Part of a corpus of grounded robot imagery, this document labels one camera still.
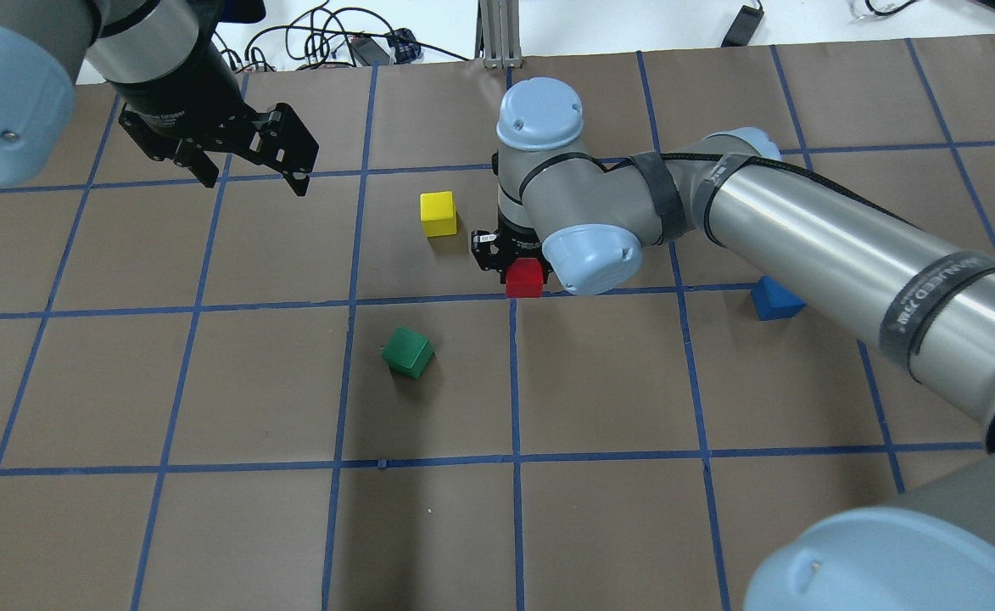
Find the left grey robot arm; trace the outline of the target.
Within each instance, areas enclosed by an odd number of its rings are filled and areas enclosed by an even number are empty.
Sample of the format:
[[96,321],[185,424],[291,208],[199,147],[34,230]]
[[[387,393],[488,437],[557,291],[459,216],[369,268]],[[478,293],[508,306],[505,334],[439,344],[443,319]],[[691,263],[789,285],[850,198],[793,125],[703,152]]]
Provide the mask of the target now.
[[214,44],[218,24],[265,14],[260,1],[0,1],[0,188],[46,166],[89,62],[147,158],[210,188],[221,174],[213,154],[233,154],[304,196],[318,143],[290,104],[249,107]]

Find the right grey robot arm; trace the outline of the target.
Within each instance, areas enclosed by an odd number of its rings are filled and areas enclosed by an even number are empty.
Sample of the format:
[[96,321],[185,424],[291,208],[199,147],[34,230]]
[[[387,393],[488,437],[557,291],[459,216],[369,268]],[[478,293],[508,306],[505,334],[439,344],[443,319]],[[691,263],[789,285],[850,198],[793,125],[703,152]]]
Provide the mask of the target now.
[[871,343],[983,429],[988,457],[894,502],[841,512],[766,558],[746,610],[995,610],[995,258],[921,231],[812,171],[761,129],[606,167],[582,101],[535,77],[504,94],[484,270],[539,261],[570,294],[628,282],[643,251],[699,232]]

